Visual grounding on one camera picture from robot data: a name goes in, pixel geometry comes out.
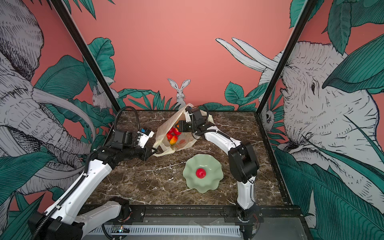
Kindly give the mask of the translucent cream plastic bag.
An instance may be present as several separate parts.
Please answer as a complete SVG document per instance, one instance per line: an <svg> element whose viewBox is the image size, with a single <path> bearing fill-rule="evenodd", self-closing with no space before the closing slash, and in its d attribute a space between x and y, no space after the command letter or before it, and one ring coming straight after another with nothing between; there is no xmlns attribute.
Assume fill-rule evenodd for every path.
<svg viewBox="0 0 384 240"><path fill-rule="evenodd" d="M174 145L171 145L170 141L167 138L167 133L172 128L175 128L177 122L190 120L189 116L186 117L186 115L188 115L187 107L194 106L192 104L185 105L175 114L173 114L165 123L163 123L160 127L157 128L153 148L158 149L158 147L161 147L163 152L157 152L156 154L154 154L155 157L161 157L173 154L177 151L188 149L196 143L197 139L192 136L191 132L184 132L178 135L178 140Z"/></svg>

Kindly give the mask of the red apple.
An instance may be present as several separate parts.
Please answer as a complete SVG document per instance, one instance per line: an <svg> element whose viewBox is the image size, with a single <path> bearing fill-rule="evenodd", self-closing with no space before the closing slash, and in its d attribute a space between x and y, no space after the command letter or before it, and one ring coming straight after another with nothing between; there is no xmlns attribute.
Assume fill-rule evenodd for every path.
<svg viewBox="0 0 384 240"><path fill-rule="evenodd" d="M199 179L203 179L205 178L207 175L207 172L205 169L203 168L199 168L196 170L196 177L199 178Z"/></svg>

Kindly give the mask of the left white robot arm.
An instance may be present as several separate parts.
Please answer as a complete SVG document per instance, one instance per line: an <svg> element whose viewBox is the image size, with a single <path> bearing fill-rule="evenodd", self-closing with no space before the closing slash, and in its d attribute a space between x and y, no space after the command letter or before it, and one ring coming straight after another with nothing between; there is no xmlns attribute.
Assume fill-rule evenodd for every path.
<svg viewBox="0 0 384 240"><path fill-rule="evenodd" d="M116 219L125 223L132 218L129 201L113 197L106 204L85 214L79 212L102 180L122 161L147 160L156 150L125 147L123 150L102 147L86 159L84 172L44 214L33 214L28 226L33 240L81 240L88 233Z"/></svg>

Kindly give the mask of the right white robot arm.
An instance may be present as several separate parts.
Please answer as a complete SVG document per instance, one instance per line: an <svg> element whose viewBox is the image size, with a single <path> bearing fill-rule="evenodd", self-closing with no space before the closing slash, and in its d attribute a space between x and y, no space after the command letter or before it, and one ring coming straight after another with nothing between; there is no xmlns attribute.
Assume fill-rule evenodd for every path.
<svg viewBox="0 0 384 240"><path fill-rule="evenodd" d="M230 173L237 181L237 215L240 221L249 222L257 214L254 198L254 184L260 168L256 153L251 143L241 142L220 131L215 124L206 122L199 126L190 121L179 121L175 128L182 133L189 132L194 137L201 137L221 150L229 158Z"/></svg>

